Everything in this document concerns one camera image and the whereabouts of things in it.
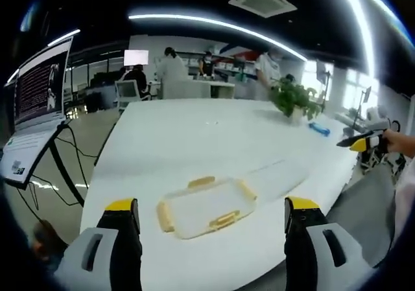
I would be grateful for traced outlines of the person's right hand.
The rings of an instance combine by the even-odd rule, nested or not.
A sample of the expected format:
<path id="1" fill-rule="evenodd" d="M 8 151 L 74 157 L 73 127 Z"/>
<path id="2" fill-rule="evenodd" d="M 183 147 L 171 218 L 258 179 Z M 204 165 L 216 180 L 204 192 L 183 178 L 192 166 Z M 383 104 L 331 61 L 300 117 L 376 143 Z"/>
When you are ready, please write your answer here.
<path id="1" fill-rule="evenodd" d="M 383 137 L 388 141 L 387 148 L 389 152 L 397 152 L 408 158 L 414 158 L 414 136 L 387 129 L 383 132 Z"/>

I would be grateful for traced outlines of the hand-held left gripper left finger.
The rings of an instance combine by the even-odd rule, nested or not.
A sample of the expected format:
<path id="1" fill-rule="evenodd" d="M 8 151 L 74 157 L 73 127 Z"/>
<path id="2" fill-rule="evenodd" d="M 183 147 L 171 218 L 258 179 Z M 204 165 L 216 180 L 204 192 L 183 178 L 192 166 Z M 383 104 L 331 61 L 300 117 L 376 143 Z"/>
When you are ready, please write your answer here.
<path id="1" fill-rule="evenodd" d="M 54 277 L 64 290 L 141 290 L 138 201 L 108 205 L 68 246 Z"/>

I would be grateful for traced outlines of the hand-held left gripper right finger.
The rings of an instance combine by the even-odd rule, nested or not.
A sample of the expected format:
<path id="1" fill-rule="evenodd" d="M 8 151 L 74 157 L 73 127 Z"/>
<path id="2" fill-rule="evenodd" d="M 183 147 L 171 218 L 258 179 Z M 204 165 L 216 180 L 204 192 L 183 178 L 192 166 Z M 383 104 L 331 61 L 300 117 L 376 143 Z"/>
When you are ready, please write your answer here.
<path id="1" fill-rule="evenodd" d="M 362 246 L 318 204 L 285 198 L 286 290 L 358 290 L 374 272 Z"/>

